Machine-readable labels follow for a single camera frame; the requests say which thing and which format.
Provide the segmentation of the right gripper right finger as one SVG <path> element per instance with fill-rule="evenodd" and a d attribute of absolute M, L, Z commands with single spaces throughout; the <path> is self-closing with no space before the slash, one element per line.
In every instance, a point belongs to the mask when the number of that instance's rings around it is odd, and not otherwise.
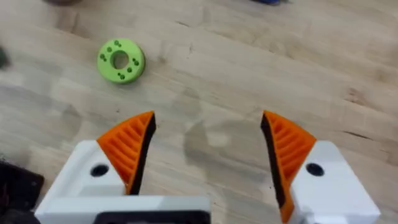
<path fill-rule="evenodd" d="M 267 110 L 261 130 L 282 223 L 377 222 L 380 209 L 334 143 Z"/>

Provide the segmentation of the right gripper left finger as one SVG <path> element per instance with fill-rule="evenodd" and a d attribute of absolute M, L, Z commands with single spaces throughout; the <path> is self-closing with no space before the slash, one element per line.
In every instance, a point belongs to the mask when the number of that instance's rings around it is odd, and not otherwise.
<path fill-rule="evenodd" d="M 47 196 L 109 197 L 139 193 L 155 113 L 135 115 L 95 140 L 80 141 Z"/>

